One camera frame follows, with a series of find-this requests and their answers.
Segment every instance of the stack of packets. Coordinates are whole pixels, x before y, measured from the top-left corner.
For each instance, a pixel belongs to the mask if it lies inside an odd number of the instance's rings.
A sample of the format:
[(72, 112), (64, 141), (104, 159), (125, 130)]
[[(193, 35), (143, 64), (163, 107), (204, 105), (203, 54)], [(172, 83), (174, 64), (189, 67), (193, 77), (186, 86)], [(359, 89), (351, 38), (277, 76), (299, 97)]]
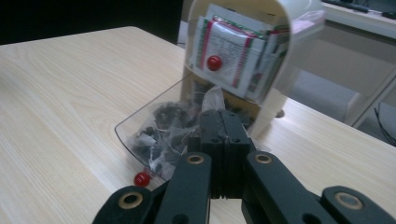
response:
[(198, 20), (190, 66), (224, 90), (260, 101), (286, 55), (289, 36), (287, 25), (266, 24), (211, 4)]

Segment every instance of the gray floor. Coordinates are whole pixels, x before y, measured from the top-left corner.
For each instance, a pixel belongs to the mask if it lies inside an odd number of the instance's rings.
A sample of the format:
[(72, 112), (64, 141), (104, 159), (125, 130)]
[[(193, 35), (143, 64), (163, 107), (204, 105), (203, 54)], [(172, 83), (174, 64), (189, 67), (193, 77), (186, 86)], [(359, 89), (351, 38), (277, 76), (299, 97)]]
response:
[[(187, 38), (187, 23), (182, 21), (178, 36), (178, 45), (185, 47)], [(289, 93), (289, 98), (307, 105), (331, 118), (344, 120), (347, 103), (355, 94), (354, 91), (334, 84), (321, 77), (302, 72)], [(396, 137), (396, 107), (381, 103), (380, 120), (384, 128)], [(358, 128), (358, 130), (387, 143), (381, 133), (374, 110)]]

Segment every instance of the light wood tabletop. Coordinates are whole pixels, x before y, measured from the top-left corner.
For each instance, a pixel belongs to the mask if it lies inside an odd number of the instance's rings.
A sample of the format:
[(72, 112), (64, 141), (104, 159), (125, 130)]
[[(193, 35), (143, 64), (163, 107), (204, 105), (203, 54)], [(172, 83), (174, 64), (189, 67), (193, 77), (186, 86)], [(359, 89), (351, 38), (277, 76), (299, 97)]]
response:
[[(92, 222), (143, 169), (114, 127), (180, 80), (183, 59), (133, 27), (1, 46), (0, 222)], [(396, 217), (395, 147), (290, 99), (284, 111), (259, 140), (307, 189), (351, 187)], [(240, 201), (212, 201), (210, 223), (244, 223)]]

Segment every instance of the black cable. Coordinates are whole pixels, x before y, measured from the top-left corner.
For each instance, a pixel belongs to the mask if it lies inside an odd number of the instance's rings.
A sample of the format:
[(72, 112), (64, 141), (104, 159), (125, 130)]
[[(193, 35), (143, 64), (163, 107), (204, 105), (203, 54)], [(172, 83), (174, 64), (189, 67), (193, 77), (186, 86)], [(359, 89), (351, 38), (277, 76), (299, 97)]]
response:
[(381, 104), (378, 104), (378, 110), (375, 108), (374, 112), (375, 112), (375, 116), (376, 116), (376, 120), (378, 122), (379, 128), (381, 130), (381, 133), (384, 135), (384, 137), (388, 141), (388, 143), (390, 143), (392, 146), (396, 147), (396, 138), (394, 138), (390, 133), (388, 133), (388, 131), (382, 125), (381, 120), (379, 119), (380, 110), (381, 110)]

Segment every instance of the red ball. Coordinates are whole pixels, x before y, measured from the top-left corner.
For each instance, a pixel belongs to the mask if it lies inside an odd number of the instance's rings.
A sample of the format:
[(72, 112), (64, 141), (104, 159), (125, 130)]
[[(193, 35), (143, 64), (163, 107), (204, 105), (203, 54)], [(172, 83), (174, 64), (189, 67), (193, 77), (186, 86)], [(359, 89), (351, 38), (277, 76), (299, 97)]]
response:
[(134, 184), (138, 187), (145, 187), (149, 184), (149, 175), (141, 172), (134, 177)]
[(218, 55), (212, 55), (212, 56), (210, 56), (207, 59), (206, 64), (207, 64), (207, 68), (210, 71), (214, 71), (215, 72), (215, 71), (218, 71), (221, 68), (222, 61), (221, 61), (221, 58)]

